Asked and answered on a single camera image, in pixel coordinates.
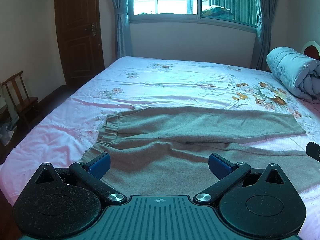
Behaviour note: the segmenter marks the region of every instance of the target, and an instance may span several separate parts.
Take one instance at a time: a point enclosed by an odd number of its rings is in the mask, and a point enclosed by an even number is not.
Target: bed sheet
[[[59,168],[79,160],[95,143],[108,114],[149,106],[289,113],[307,131],[305,135],[246,145],[281,151],[305,150],[310,141],[320,142],[317,106],[295,98],[270,73],[214,63],[123,57],[52,111],[12,150],[0,166],[1,191],[13,205],[41,163]],[[307,167],[302,163],[298,168]],[[318,239],[320,186],[300,196],[307,207],[300,237]]]

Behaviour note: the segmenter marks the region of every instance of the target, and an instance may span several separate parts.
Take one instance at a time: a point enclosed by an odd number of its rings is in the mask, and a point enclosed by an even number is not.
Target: chair seat
[[[38,101],[38,98],[35,98],[35,97],[26,98],[25,100],[23,100],[22,104],[18,104],[15,107],[15,110],[18,113],[22,113],[23,111],[27,110],[27,108],[31,107],[37,101]]]

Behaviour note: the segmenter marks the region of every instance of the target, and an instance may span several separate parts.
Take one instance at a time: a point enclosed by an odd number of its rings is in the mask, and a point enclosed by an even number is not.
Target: rolled comforter
[[[297,98],[320,103],[320,61],[292,48],[280,47],[267,55],[268,66],[277,81]]]

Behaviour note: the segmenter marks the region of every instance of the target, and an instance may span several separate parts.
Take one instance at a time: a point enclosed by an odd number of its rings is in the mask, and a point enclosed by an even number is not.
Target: door panel
[[[66,83],[80,87],[104,70],[99,0],[55,0],[55,17]]]

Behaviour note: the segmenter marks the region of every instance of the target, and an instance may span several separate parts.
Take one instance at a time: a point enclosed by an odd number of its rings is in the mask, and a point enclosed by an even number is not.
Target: silver bolt
[[[108,199],[113,202],[119,202],[124,199],[124,195],[122,195],[120,193],[113,193],[113,194],[109,195]]]
[[[201,193],[196,196],[196,199],[202,202],[207,202],[211,199],[211,196],[207,193]]]

